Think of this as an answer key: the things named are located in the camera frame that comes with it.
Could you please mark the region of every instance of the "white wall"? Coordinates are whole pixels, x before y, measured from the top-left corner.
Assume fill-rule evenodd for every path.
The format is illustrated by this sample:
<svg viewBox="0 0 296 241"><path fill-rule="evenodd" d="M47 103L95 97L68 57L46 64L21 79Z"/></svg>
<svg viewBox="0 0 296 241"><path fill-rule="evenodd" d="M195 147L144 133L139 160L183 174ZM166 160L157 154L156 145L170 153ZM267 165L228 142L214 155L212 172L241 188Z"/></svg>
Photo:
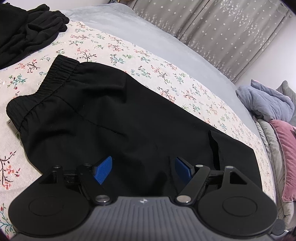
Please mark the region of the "white wall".
<svg viewBox="0 0 296 241"><path fill-rule="evenodd" d="M296 92L296 17L293 16L253 65L236 83L249 85L251 79L276 89L287 80Z"/></svg>
<svg viewBox="0 0 296 241"><path fill-rule="evenodd" d="M97 6L106 4L109 0L7 0L11 5L30 10L45 3L51 11L71 9L76 7Z"/></svg>

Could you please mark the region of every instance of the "screw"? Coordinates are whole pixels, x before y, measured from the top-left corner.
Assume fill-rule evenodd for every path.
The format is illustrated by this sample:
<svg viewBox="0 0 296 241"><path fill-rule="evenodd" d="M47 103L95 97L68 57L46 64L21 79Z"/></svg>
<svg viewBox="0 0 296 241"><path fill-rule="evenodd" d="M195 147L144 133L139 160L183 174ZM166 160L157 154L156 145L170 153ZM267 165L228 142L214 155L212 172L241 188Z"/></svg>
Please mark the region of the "screw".
<svg viewBox="0 0 296 241"><path fill-rule="evenodd" d="M105 203L110 201L110 198L107 195L98 195L96 196L96 201L100 203Z"/></svg>
<svg viewBox="0 0 296 241"><path fill-rule="evenodd" d="M191 201L191 197L187 195L180 195L180 196L177 196L177 201L180 203L188 203Z"/></svg>

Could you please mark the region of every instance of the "floral bedsheet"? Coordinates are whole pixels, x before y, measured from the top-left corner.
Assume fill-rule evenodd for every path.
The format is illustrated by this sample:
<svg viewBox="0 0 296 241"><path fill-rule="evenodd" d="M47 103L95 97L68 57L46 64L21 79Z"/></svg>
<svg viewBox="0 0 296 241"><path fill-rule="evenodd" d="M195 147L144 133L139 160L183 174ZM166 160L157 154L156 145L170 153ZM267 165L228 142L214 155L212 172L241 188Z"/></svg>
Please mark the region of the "floral bedsheet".
<svg viewBox="0 0 296 241"><path fill-rule="evenodd" d="M82 22L70 22L68 30L60 33L50 46L0 70L0 228L9 238L15 234L7 215L9 204L40 173L28 161L20 135L6 115L6 106L19 95L36 92L58 54L121 69L147 88L253 148L263 191L275 200L269 160L261 140L224 101L178 67L145 49Z"/></svg>

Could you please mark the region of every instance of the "bed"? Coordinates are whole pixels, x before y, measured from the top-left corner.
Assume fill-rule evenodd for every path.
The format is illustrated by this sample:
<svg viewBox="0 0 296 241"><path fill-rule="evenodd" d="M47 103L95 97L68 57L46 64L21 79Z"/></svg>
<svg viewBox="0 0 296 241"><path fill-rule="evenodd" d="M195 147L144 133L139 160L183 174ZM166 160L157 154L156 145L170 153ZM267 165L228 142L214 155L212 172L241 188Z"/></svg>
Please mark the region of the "bed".
<svg viewBox="0 0 296 241"><path fill-rule="evenodd" d="M276 200L271 164L256 125L236 87L200 55L138 17L123 4L64 10L68 30L48 47L0 71L0 226L15 234L7 211L11 201L40 173L29 163L20 135L5 113L7 103L37 89L58 54L119 68L141 84L208 124L253 148L263 191Z"/></svg>

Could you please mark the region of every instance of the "black circular pad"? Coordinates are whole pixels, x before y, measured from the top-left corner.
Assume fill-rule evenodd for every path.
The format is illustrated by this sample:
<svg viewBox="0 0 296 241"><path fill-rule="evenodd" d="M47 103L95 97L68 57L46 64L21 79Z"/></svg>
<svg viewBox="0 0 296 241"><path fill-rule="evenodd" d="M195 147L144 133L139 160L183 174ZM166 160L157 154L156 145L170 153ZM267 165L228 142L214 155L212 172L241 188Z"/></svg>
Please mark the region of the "black circular pad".
<svg viewBox="0 0 296 241"><path fill-rule="evenodd" d="M89 203L81 194L57 184L27 188L9 207L8 215L19 233L48 237L67 233L87 217Z"/></svg>
<svg viewBox="0 0 296 241"><path fill-rule="evenodd" d="M38 216L53 216L64 207L62 199L57 197L39 197L29 204L29 210Z"/></svg>
<svg viewBox="0 0 296 241"><path fill-rule="evenodd" d="M230 238L252 238L270 232L277 218L275 203L245 176L242 184L230 183L226 171L222 187L199 201L201 220L214 232Z"/></svg>
<svg viewBox="0 0 296 241"><path fill-rule="evenodd" d="M246 197L231 197L223 202L223 209L236 217L247 217L254 214L257 204Z"/></svg>

